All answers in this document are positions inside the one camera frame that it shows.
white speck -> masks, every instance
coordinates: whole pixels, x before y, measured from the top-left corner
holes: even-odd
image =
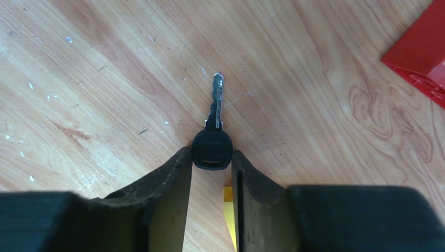
[[[181,147],[181,142],[178,143],[178,147],[176,147],[176,152],[178,152],[180,147]]]
[[[152,35],[149,35],[149,39],[152,41],[152,43],[154,43],[156,41],[156,36],[153,38]]]
[[[207,73],[206,73],[206,69],[203,67],[203,74],[204,74],[204,79],[207,80]]]

yellow object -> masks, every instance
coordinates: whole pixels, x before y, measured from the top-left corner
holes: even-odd
[[[236,232],[235,232],[235,211],[234,211],[234,193],[231,186],[224,186],[224,218],[226,218],[227,227],[229,228],[235,251],[237,250]]]

metal key blade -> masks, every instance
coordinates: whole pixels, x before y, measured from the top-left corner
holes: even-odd
[[[223,86],[224,76],[220,72],[217,72],[213,75],[213,92],[211,93],[213,103],[210,105],[210,113],[206,120],[205,131],[223,131],[223,122],[221,122]]]

wooden floor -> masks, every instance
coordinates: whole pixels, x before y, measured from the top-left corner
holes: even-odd
[[[0,2],[0,190],[103,197],[202,129],[281,185],[417,188],[445,220],[445,112],[379,62],[431,0]],[[233,251],[194,169],[184,251]]]

black plastic part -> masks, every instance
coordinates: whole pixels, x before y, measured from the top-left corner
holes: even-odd
[[[300,232],[286,189],[262,174],[241,151],[232,157],[238,252],[296,252]]]
[[[443,252],[445,229],[414,189],[282,188],[243,155],[232,157],[238,252]]]
[[[192,142],[192,158],[198,168],[224,170],[232,159],[234,146],[226,132],[199,132]]]
[[[0,251],[172,251],[183,248],[192,157],[165,164],[104,199],[0,194]]]
[[[445,251],[445,229],[414,189],[294,185],[288,191],[305,251]]]

